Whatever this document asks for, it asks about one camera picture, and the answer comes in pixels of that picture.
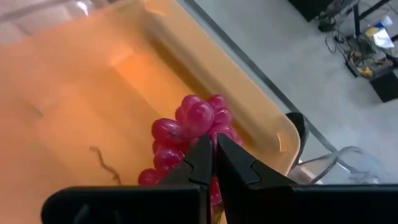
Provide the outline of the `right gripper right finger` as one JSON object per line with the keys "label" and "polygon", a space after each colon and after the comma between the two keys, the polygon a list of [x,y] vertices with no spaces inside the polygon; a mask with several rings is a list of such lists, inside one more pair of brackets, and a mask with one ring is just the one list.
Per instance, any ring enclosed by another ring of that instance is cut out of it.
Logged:
{"label": "right gripper right finger", "polygon": [[228,223],[397,224],[397,185],[300,185],[218,135],[216,174]]}

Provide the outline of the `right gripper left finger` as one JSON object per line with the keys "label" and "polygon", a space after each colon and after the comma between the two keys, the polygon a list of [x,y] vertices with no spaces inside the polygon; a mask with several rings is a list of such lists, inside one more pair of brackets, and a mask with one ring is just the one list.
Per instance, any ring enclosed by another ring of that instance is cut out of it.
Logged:
{"label": "right gripper left finger", "polygon": [[77,186],[44,203],[44,224],[210,223],[213,144],[203,135],[189,154],[153,186]]}

